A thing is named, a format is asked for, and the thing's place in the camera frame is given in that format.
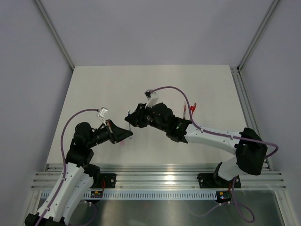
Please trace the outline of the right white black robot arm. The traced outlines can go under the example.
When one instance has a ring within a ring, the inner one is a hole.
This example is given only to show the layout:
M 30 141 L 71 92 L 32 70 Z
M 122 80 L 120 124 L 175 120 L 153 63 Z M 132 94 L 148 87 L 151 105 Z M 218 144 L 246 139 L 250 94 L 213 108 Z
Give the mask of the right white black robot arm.
M 198 128 L 192 121 L 176 117 L 164 103 L 153 107 L 139 104 L 133 113 L 125 117 L 125 121 L 133 127 L 157 128 L 175 142 L 207 145 L 232 154 L 231 159 L 219 163 L 214 171 L 214 183 L 218 186 L 225 186 L 239 175 L 261 174 L 267 146 L 250 128 L 244 128 L 242 132 Z

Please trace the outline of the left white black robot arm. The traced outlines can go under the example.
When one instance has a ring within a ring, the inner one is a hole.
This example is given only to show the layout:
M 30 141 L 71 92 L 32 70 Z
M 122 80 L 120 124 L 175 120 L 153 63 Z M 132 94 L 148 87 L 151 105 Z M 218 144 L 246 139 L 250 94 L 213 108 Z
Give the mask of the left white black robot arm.
M 87 122 L 79 123 L 75 127 L 59 179 L 37 212 L 27 215 L 25 225 L 68 225 L 86 191 L 105 184 L 100 168 L 90 164 L 94 155 L 92 148 L 106 141 L 116 144 L 132 135 L 131 131 L 117 127 L 111 120 L 98 129 L 93 129 Z

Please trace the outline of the clear red-tipped pen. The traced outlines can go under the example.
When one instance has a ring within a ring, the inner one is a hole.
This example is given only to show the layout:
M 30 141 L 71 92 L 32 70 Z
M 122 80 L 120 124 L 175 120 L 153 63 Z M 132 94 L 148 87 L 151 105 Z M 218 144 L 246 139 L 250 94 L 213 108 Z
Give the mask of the clear red-tipped pen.
M 186 105 L 186 119 L 190 118 L 190 106 Z

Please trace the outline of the blue ballpoint pen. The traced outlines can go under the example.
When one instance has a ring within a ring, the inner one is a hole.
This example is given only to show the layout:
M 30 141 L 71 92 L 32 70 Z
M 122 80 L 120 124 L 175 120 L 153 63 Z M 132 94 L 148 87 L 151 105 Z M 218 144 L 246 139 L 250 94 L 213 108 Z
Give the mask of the blue ballpoint pen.
M 130 109 L 128 108 L 127 111 L 130 111 Z M 129 130 L 131 131 L 131 124 L 130 124 L 130 123 L 128 123 L 128 124 L 129 124 Z M 131 136 L 129 137 L 129 140 L 132 140 L 132 137 L 131 137 Z

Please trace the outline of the red gel pen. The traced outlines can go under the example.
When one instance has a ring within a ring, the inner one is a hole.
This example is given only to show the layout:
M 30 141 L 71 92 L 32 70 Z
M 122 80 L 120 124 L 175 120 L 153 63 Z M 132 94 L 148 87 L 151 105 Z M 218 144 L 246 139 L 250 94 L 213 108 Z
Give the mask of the red gel pen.
M 186 106 L 186 104 L 184 104 L 183 105 L 183 116 L 182 116 L 183 119 L 186 119 L 186 109 L 187 109 L 187 106 Z

